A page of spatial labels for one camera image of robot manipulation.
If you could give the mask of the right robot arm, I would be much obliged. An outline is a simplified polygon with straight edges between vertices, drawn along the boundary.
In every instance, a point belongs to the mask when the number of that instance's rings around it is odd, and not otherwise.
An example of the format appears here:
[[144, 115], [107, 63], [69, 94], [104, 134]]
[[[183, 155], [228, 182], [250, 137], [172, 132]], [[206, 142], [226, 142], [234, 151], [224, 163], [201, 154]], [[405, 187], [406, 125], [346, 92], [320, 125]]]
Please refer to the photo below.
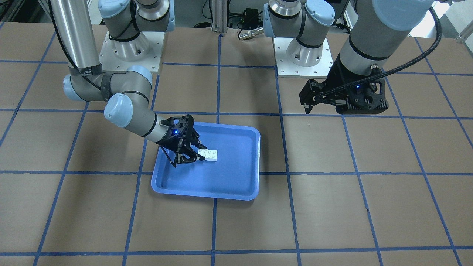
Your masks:
[[[141, 65], [123, 73], [104, 71], [99, 60], [90, 16], [84, 0], [49, 0], [49, 14], [59, 45], [69, 63], [64, 94], [71, 100], [106, 102], [105, 118], [114, 125], [175, 154], [179, 164], [203, 161], [197, 149], [205, 149], [194, 129], [191, 115], [160, 117], [149, 108], [152, 73]], [[99, 13], [108, 39], [119, 59], [137, 61], [150, 54], [145, 32], [174, 30], [172, 0], [100, 0]]]

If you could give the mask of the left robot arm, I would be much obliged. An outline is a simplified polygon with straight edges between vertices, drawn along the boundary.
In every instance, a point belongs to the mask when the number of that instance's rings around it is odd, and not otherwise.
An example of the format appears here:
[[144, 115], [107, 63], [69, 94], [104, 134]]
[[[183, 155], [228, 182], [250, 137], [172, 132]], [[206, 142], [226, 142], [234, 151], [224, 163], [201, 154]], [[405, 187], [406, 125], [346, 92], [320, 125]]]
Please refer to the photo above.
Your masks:
[[[385, 77], [404, 70], [432, 53], [442, 39], [442, 25], [432, 0], [354, 0], [358, 19], [323, 82], [310, 79], [299, 93], [305, 113], [319, 104], [333, 105], [339, 114], [378, 114], [389, 108]], [[429, 49], [405, 64], [382, 71], [410, 31], [427, 12], [435, 22], [436, 38]], [[288, 53], [302, 65], [309, 56], [313, 65], [321, 55], [329, 27], [336, 20], [332, 5], [324, 0], [270, 0], [263, 9], [267, 37], [292, 38]]]

